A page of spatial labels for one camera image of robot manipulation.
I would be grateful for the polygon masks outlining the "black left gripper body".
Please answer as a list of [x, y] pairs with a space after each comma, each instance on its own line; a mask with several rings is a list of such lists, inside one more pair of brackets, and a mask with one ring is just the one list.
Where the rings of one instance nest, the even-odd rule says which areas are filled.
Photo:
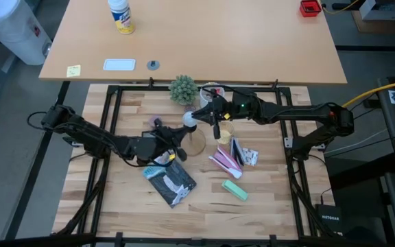
[[161, 165], [160, 162], [155, 161], [156, 158], [164, 153], [172, 152], [175, 158], [181, 161], [187, 160], [187, 155], [181, 152], [173, 143], [173, 136], [168, 130], [167, 126], [156, 126], [156, 138], [132, 138], [129, 143], [129, 160], [136, 158], [138, 165]]

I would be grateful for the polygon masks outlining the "small yellow jar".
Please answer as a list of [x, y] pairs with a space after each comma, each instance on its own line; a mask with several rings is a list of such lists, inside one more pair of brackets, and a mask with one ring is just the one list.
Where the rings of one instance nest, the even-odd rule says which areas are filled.
[[234, 126], [229, 121], [223, 121], [219, 124], [220, 138], [217, 140], [220, 144], [229, 144], [234, 134]]

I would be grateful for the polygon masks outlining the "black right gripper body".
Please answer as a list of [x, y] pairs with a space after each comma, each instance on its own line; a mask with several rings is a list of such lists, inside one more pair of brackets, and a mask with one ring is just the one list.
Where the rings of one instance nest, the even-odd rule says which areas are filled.
[[216, 94], [211, 102], [211, 117], [214, 121], [215, 139], [221, 138], [219, 123], [235, 119], [253, 119], [260, 113], [260, 99], [249, 89], [234, 90], [231, 101]]

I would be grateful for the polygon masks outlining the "white ribbed ceramic cup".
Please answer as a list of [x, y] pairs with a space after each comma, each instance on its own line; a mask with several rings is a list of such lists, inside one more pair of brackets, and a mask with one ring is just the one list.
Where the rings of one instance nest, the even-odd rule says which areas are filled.
[[223, 97], [225, 94], [224, 88], [216, 82], [208, 82], [204, 84], [200, 89], [200, 108], [211, 103], [216, 94]]

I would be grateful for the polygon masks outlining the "black and teal package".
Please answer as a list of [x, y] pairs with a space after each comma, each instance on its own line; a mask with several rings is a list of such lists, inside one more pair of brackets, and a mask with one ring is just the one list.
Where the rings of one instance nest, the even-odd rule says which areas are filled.
[[194, 179], [177, 161], [168, 167], [146, 167], [142, 174], [171, 208], [179, 204], [197, 186]]

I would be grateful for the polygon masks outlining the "brown cardboard sheet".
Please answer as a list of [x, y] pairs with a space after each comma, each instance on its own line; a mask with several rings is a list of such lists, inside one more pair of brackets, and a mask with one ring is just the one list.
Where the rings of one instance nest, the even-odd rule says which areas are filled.
[[364, 21], [359, 11], [352, 11], [352, 17], [360, 33], [395, 35], [395, 21], [369, 20]]

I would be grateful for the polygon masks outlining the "yellow sticky note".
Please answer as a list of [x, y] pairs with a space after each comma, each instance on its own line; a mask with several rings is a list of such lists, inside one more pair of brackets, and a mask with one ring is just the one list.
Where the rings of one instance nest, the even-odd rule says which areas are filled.
[[68, 78], [78, 77], [78, 76], [80, 76], [80, 74], [81, 74], [81, 65], [80, 64], [67, 67], [66, 76]]

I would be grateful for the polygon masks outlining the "mint green stapler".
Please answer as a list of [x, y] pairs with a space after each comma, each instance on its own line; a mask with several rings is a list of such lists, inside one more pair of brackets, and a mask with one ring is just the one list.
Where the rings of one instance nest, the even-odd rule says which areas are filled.
[[225, 180], [222, 187], [241, 201], [248, 199], [248, 193], [230, 180]]

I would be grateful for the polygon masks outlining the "grey box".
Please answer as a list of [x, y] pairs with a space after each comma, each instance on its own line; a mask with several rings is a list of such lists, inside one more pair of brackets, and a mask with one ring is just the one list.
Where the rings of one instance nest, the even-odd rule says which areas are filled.
[[359, 13], [364, 21], [393, 21], [395, 0], [365, 0]]

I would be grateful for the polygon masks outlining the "black pen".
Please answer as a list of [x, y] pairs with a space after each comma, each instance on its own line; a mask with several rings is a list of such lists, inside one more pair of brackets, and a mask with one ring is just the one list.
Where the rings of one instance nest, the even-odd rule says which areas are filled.
[[246, 156], [243, 152], [243, 148], [239, 145], [239, 141], [237, 138], [234, 138], [234, 150], [235, 150], [235, 154], [238, 160], [238, 163], [242, 166], [245, 165], [246, 163]]

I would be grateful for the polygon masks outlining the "green artificial potted plant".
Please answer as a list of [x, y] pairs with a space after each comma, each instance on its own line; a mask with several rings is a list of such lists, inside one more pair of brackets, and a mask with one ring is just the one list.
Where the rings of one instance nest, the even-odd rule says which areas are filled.
[[170, 100], [182, 106], [191, 105], [198, 92], [197, 84], [188, 75], [177, 75], [176, 79], [169, 85]]

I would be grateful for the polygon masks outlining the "pink stapler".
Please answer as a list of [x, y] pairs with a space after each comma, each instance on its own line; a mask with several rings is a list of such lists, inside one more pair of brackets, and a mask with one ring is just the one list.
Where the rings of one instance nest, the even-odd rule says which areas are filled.
[[243, 170], [236, 160], [220, 145], [217, 146], [214, 155], [208, 158], [233, 178], [239, 179], [243, 175]]

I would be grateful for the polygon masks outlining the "red plastic box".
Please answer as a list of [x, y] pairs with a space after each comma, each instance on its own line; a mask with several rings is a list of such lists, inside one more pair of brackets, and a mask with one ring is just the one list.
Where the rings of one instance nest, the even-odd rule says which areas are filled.
[[303, 17], [315, 17], [322, 11], [318, 0], [301, 0], [300, 13]]

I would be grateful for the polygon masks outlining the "light wooden desk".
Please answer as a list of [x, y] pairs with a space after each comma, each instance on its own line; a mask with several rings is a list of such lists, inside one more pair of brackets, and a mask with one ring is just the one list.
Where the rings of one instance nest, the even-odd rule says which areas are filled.
[[[325, 16], [303, 17], [300, 0], [129, 0], [135, 31], [117, 30], [107, 0], [69, 0], [43, 80], [347, 82]], [[135, 59], [104, 71], [105, 59]], [[157, 60], [155, 71], [147, 68]], [[67, 67], [81, 65], [78, 77]]]

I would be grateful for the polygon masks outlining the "white lightbulb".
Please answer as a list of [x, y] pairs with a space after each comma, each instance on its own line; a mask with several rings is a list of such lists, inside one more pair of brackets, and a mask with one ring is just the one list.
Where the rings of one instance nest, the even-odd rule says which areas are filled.
[[182, 116], [182, 122], [188, 128], [194, 128], [197, 126], [197, 120], [193, 118], [192, 113], [192, 111], [188, 111]]

